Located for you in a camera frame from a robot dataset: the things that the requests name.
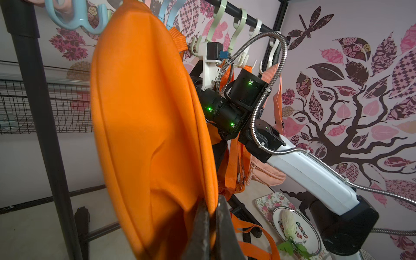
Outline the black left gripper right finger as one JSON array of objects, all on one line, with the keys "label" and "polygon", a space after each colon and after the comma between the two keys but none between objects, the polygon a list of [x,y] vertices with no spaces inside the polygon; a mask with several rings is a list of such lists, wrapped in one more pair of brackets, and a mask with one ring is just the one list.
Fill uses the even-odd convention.
[{"label": "black left gripper right finger", "polygon": [[218,198],[215,214],[216,240],[211,251],[212,260],[244,260],[245,256],[239,246],[226,198]]}]

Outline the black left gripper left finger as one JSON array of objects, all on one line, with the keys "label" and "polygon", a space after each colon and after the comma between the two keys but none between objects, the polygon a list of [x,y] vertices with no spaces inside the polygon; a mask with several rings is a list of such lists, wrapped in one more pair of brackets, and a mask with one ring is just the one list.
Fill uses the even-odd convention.
[{"label": "black left gripper left finger", "polygon": [[193,232],[181,260],[209,260],[210,243],[210,214],[206,202],[201,200],[193,223]]}]

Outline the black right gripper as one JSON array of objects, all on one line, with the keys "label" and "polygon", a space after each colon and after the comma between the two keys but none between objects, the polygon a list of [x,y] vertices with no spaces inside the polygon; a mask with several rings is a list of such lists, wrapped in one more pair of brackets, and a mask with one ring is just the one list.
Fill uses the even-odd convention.
[{"label": "black right gripper", "polygon": [[246,124],[249,112],[211,88],[203,91],[198,86],[196,91],[206,120],[214,124],[223,140],[235,139]]}]

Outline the orange bag bottom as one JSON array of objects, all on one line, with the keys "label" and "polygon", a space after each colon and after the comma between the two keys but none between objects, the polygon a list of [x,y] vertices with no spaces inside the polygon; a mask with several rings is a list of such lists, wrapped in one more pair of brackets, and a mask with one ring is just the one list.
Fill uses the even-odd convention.
[{"label": "orange bag bottom", "polygon": [[198,204],[218,204],[215,160],[195,86],[171,33],[124,1],[91,68],[92,121],[106,187],[139,260],[178,260]]}]

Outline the black fanny pack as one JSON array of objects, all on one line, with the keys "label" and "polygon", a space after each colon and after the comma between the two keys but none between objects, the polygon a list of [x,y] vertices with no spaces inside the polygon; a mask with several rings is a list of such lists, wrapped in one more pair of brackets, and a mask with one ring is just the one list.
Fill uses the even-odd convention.
[{"label": "black fanny pack", "polygon": [[[192,71],[189,73],[190,78],[197,89],[197,92],[200,92],[201,89],[201,81],[202,78],[200,77],[200,74],[203,71],[203,62],[198,61],[195,67],[192,69]],[[212,150],[214,155],[214,161],[216,165],[216,171],[220,169],[221,163],[224,159],[226,149],[228,148],[227,143],[219,138],[219,140],[214,140],[211,142],[212,144]]]}]

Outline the light orange fanny pack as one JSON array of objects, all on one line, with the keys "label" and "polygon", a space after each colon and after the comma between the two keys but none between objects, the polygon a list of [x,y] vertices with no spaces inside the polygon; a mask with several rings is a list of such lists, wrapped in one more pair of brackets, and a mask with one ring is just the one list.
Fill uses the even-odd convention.
[{"label": "light orange fanny pack", "polygon": [[[249,116],[246,124],[251,116],[251,111],[247,111],[249,112]],[[214,184],[217,185],[216,193],[223,195],[226,200],[230,200],[233,194],[243,192],[247,186],[246,181],[248,180],[250,173],[251,154],[247,151],[244,145],[239,142],[239,134],[235,139],[224,140],[227,143],[228,148],[226,149],[220,169],[216,171],[211,142],[219,140],[221,136],[219,135],[219,131],[214,124],[208,122],[207,128],[209,129],[211,145],[211,149],[209,150],[212,164],[211,171],[214,173]]]}]

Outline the pink fanny pack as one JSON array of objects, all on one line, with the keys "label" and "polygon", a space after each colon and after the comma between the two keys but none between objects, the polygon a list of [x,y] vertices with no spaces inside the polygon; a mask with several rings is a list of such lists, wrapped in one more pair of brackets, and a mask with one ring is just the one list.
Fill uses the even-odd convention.
[{"label": "pink fanny pack", "polygon": [[[283,116],[282,116],[282,79],[279,80],[277,93],[273,97],[274,102],[274,115],[276,119],[276,125],[266,131],[266,137],[271,137],[271,140],[267,141],[268,145],[271,145],[271,149],[277,149],[278,145],[282,145],[282,141],[278,140],[279,134],[283,133]],[[263,163],[256,157],[251,156],[250,162],[250,174],[246,184],[249,185],[251,180],[255,180],[266,186],[275,186],[282,184],[286,179],[286,175],[278,169]]]}]

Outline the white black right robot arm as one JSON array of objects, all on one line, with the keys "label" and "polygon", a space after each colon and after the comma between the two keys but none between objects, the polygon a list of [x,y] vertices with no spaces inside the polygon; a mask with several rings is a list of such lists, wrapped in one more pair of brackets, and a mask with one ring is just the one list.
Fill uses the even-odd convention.
[{"label": "white black right robot arm", "polygon": [[237,140],[253,157],[287,174],[313,195],[313,219],[331,257],[361,259],[361,247],[379,214],[346,178],[260,119],[274,83],[246,70],[224,87],[216,87],[219,77],[207,82],[203,73],[194,73],[191,79],[207,121],[222,140]]}]

